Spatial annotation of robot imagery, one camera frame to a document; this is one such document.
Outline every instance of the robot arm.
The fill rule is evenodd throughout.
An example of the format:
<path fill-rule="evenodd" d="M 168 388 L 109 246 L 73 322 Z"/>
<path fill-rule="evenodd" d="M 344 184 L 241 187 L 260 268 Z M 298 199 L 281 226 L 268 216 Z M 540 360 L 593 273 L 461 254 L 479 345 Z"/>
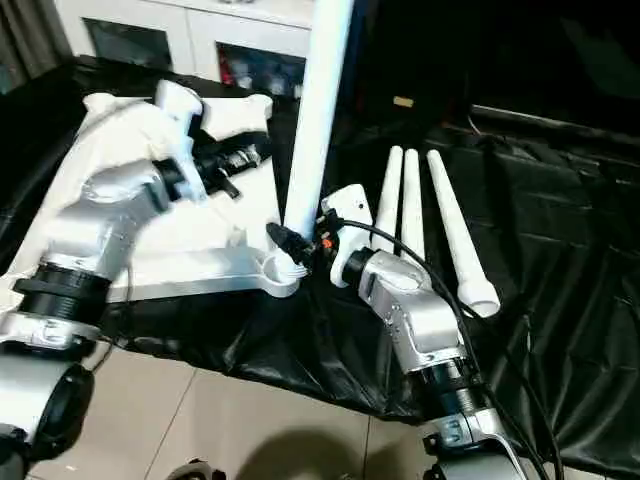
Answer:
<path fill-rule="evenodd" d="M 382 320 L 403 372 L 435 400 L 425 439 L 438 462 L 425 478 L 524 480 L 527 476 L 494 408 L 486 398 L 461 340 L 458 321 L 431 287 L 427 272 L 413 262 L 369 248 L 369 232 L 343 226 L 339 218 L 371 224 L 364 190 L 345 187 L 322 202 L 326 230 L 322 247 L 284 227 L 269 225 L 273 240 L 296 263 L 322 249 L 331 282 L 350 286 Z"/>
<path fill-rule="evenodd" d="M 198 201 L 203 192 L 237 195 L 229 177 L 271 156 L 265 132 L 245 132 L 193 159 L 184 137 L 200 101 L 181 87 L 164 88 L 170 98 L 161 97 L 158 114 L 170 128 L 175 124 L 172 158 L 137 160 L 90 177 L 52 222 L 35 274 L 14 285 L 21 303 L 0 316 L 0 480 L 23 478 L 30 464 L 77 439 L 94 383 L 80 362 L 101 337 L 110 285 L 138 232 L 172 201 Z"/>

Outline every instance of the black cloth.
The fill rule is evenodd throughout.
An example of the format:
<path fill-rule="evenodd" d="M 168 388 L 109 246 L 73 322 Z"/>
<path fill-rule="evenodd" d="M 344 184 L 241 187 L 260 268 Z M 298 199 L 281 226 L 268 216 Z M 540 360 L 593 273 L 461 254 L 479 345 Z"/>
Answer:
<path fill-rule="evenodd" d="M 0 103 L 2 152 L 15 173 L 0 177 L 0 260 L 19 245 L 65 145 L 83 115 L 83 95 L 152 95 L 160 77 L 203 96 L 242 92 L 191 77 L 83 59 L 18 89 Z M 278 101 L 270 123 L 284 205 L 296 105 Z M 337 118 L 324 193 L 362 183 L 376 211 L 393 128 Z M 570 466 L 640 475 L 640 168 L 582 145 L 470 138 L 437 129 L 437 146 L 503 308 L 493 319 L 522 365 Z M 421 164 L 425 245 L 455 290 L 428 168 Z M 27 185 L 28 191 L 19 189 Z M 405 378 L 382 323 L 353 292 L 317 272 L 290 298 L 259 291 L 139 301 L 120 332 L 127 348 L 276 385 L 385 419 L 419 423 L 429 402 Z M 539 444 L 544 432 L 495 340 L 472 325 L 486 377 Z"/>

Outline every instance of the white vertical pole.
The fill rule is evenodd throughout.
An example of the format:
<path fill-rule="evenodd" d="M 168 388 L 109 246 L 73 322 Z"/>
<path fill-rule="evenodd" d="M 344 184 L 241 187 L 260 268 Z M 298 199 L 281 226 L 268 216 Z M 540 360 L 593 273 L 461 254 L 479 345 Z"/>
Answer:
<path fill-rule="evenodd" d="M 354 0 L 315 3 L 284 215 L 284 225 L 306 239 L 313 234 Z M 305 275 L 286 255 L 276 265 L 281 277 Z"/>

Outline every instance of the glass cabinet door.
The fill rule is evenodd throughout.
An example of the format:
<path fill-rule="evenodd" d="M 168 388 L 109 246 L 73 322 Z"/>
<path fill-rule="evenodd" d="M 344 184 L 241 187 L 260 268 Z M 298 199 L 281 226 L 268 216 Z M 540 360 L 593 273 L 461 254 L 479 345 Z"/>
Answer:
<path fill-rule="evenodd" d="M 83 20 L 97 57 L 149 68 L 173 69 L 164 31 L 92 18 Z"/>
<path fill-rule="evenodd" d="M 271 95 L 299 98 L 302 95 L 305 59 L 255 48 L 218 42 L 220 80 Z"/>
<path fill-rule="evenodd" d="M 189 11 L 197 75 L 299 96 L 310 28 Z"/>
<path fill-rule="evenodd" d="M 55 0 L 74 55 L 194 74 L 186 10 L 143 0 Z"/>

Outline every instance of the floor tile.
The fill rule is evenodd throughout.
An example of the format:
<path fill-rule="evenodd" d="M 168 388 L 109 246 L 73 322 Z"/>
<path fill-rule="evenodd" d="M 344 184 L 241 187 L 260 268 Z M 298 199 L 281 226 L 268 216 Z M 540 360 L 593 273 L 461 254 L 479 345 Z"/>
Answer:
<path fill-rule="evenodd" d="M 97 373 L 82 435 L 31 474 L 46 480 L 144 478 L 195 369 L 115 350 Z"/>
<path fill-rule="evenodd" d="M 199 370 L 154 462 L 162 480 L 194 459 L 237 480 L 359 478 L 368 417 Z"/>
<path fill-rule="evenodd" d="M 435 462 L 424 450 L 423 437 L 418 427 L 372 418 L 365 480 L 422 480 Z"/>

